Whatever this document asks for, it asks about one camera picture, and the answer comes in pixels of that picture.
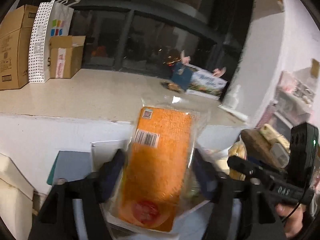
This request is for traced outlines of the person's right hand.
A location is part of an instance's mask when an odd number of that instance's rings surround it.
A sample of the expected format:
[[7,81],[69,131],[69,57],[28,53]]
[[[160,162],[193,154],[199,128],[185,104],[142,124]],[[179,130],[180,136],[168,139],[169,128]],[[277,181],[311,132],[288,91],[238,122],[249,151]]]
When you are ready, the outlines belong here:
[[[278,204],[276,212],[280,217],[287,217],[294,207]],[[284,225],[284,232],[287,239],[299,239],[304,235],[306,229],[312,222],[312,217],[308,212],[308,207],[300,205],[297,210],[286,220]]]

